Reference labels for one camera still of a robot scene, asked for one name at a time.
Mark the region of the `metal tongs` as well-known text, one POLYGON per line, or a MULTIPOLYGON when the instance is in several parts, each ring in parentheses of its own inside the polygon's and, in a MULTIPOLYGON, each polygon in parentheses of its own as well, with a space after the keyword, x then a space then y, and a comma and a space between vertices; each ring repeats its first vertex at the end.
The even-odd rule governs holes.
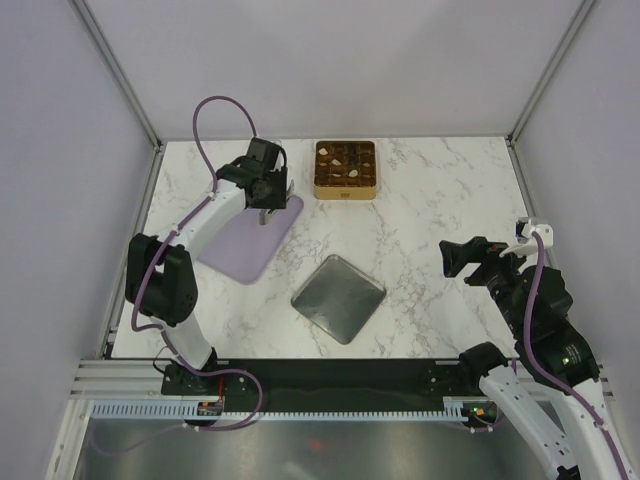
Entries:
MULTIPOLYGON (((285 204, 288 204, 289 199, 293 196, 294 194, 294 190, 295 190, 295 184, 294 181, 291 180, 289 183, 289 186, 286 190, 286 196, 285 196, 285 204)), ((277 209, 263 209, 259 212, 259 224, 261 226, 267 225, 271 218, 274 216, 274 214, 277 212, 277 209)))

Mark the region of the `dark metal tin lid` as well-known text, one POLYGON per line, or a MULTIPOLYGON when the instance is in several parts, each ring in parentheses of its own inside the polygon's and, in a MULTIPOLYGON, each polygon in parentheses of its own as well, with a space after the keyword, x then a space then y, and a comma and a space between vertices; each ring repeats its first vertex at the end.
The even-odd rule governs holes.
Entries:
POLYGON ((332 254, 301 285, 290 304, 336 342, 348 345, 385 297, 383 284, 332 254))

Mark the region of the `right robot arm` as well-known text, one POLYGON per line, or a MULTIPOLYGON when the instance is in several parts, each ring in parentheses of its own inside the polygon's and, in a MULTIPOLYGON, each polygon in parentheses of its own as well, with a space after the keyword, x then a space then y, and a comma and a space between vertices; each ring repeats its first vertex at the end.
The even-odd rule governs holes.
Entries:
POLYGON ((573 299, 559 270, 545 264, 548 225, 528 226, 509 246, 478 236, 463 244, 441 241, 443 274, 484 287, 509 327, 519 360, 548 398, 553 421, 523 387, 490 342, 460 354, 457 382, 483 393, 526 441, 550 479, 634 479, 634 471, 606 405, 600 369, 586 339, 569 322, 573 299))

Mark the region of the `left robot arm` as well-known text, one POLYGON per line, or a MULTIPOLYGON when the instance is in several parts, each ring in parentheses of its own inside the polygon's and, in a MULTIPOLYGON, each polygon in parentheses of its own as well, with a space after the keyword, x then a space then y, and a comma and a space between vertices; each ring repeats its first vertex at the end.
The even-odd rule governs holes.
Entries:
POLYGON ((138 233, 128 245, 125 299, 132 306, 131 329, 157 331, 185 369, 184 383, 197 394, 219 380, 216 351, 195 315, 198 286, 194 263, 229 222, 247 210, 283 210, 288 201, 284 148, 253 138, 245 154, 213 170, 208 188, 169 227, 138 233))

